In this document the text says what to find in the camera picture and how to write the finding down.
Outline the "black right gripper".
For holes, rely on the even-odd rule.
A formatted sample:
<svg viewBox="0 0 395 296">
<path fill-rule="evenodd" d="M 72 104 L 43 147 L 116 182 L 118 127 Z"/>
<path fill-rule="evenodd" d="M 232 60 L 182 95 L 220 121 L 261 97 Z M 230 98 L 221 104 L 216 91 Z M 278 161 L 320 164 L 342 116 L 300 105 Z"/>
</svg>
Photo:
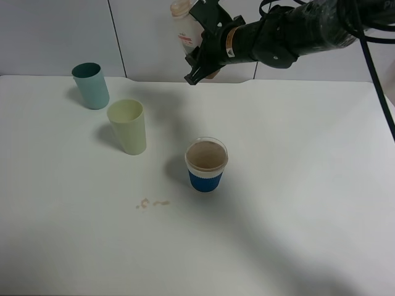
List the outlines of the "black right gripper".
<svg viewBox="0 0 395 296">
<path fill-rule="evenodd" d="M 187 63 L 191 66 L 191 71 L 184 79 L 190 85 L 197 85 L 203 79 L 213 79 L 228 63 L 225 41 L 227 34 L 246 22 L 242 17 L 233 18 L 231 23 L 226 24 L 223 28 L 213 35 L 208 31 L 202 34 L 201 46 L 197 49 L 197 57 L 185 57 Z"/>
</svg>

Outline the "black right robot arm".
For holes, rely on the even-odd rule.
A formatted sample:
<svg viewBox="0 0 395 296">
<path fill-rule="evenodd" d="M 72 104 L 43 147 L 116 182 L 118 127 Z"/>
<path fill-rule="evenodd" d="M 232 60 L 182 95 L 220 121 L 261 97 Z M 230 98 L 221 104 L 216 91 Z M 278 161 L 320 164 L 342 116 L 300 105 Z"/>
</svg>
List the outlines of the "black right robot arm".
<svg viewBox="0 0 395 296">
<path fill-rule="evenodd" d="M 246 23 L 231 17 L 218 1 L 197 1 L 190 10 L 203 27 L 202 42 L 186 56 L 195 85 L 228 64 L 260 62 L 290 68 L 300 56 L 342 49 L 362 29 L 394 30 L 394 1 L 310 1 L 298 7 L 275 5 Z"/>
</svg>

